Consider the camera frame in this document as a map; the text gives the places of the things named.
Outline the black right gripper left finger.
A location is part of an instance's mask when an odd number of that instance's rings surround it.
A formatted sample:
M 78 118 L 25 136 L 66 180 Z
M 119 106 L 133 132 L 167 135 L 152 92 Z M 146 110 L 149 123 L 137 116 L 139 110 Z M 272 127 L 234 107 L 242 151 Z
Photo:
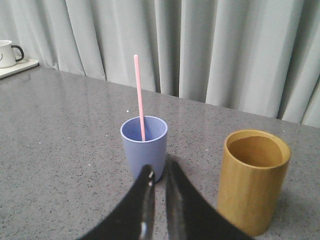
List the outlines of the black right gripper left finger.
M 155 173 L 144 165 L 116 208 L 82 240 L 151 240 L 155 216 Z

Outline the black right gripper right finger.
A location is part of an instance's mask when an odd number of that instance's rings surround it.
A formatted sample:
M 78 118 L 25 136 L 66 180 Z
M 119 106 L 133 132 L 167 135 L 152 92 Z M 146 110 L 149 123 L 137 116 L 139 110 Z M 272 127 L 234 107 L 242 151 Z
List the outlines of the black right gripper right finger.
M 251 240 L 196 190 L 180 165 L 166 164 L 166 217 L 170 240 Z

